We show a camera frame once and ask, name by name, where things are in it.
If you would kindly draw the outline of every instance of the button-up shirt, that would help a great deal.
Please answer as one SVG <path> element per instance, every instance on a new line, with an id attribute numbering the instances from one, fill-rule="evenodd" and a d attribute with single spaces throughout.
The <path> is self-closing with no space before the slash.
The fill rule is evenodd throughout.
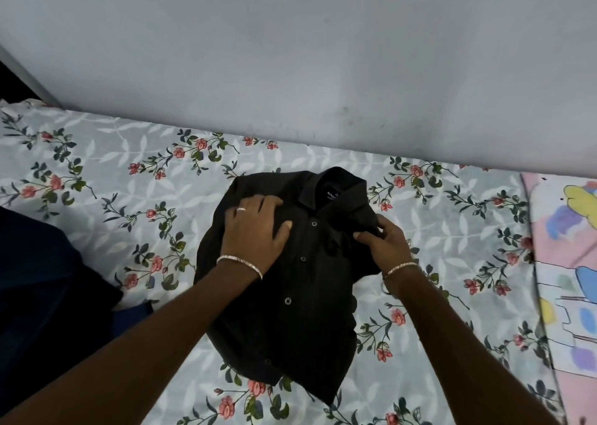
<path id="1" fill-rule="evenodd" d="M 293 229 L 263 280 L 231 302 L 208 335 L 241 375 L 267 384 L 285 375 L 330 404 L 356 349 L 352 285 L 379 272 L 369 248 L 352 237 L 378 233 L 367 185 L 340 167 L 237 177 L 199 246 L 195 283 L 220 256 L 225 211 L 255 194 L 284 201 L 274 234 L 284 221 Z"/>

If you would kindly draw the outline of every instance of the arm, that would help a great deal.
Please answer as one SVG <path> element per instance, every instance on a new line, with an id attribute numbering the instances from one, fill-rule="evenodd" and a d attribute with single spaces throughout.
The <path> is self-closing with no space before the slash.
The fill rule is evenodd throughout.
<path id="1" fill-rule="evenodd" d="M 355 234 L 368 245 L 383 275 L 412 261 L 404 233 L 379 217 L 382 238 Z M 542 424 L 558 421 L 485 349 L 423 272 L 405 267 L 385 278 L 387 289 L 402 301 L 458 425 Z"/>
<path id="2" fill-rule="evenodd" d="M 285 222 L 272 238 L 273 211 L 281 202 L 257 195 L 241 201 L 246 211 L 228 210 L 222 255 L 265 273 L 292 227 Z M 140 424 L 207 327 L 258 278 L 244 264 L 222 260 L 175 300 L 14 408 L 0 425 L 104 425 L 115 414 L 120 424 Z"/>

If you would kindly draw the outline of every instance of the pink blanket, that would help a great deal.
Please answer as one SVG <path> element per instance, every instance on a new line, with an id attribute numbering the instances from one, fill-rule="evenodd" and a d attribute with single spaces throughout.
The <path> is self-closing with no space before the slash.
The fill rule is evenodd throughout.
<path id="1" fill-rule="evenodd" d="M 522 177 L 541 315 L 568 424 L 597 423 L 597 181 Z"/>

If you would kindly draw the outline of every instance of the hand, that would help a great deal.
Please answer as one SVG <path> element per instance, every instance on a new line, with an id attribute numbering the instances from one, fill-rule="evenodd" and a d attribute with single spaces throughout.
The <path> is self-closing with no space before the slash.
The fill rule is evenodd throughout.
<path id="1" fill-rule="evenodd" d="M 385 276 L 390 269 L 413 261 L 413 256 L 400 227 L 379 214 L 377 224 L 383 230 L 381 238 L 364 231 L 355 232 L 354 239 L 369 246 L 373 261 Z"/>
<path id="2" fill-rule="evenodd" d="M 227 210 L 220 255 L 237 256 L 265 274 L 282 253 L 293 226 L 292 221 L 283 222 L 276 237 L 272 237 L 273 212 L 282 203 L 274 195 L 254 195 L 238 204 L 245 210 Z"/>

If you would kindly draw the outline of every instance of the person's left hand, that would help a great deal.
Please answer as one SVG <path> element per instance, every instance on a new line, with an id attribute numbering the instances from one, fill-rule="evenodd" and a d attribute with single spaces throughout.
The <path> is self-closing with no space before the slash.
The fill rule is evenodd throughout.
<path id="1" fill-rule="evenodd" d="M 274 195 L 254 195 L 243 198 L 237 208 L 228 209 L 220 255 L 237 256 L 265 274 L 282 253 L 293 226 L 292 221 L 283 222 L 272 236 L 273 212 L 282 203 Z"/>

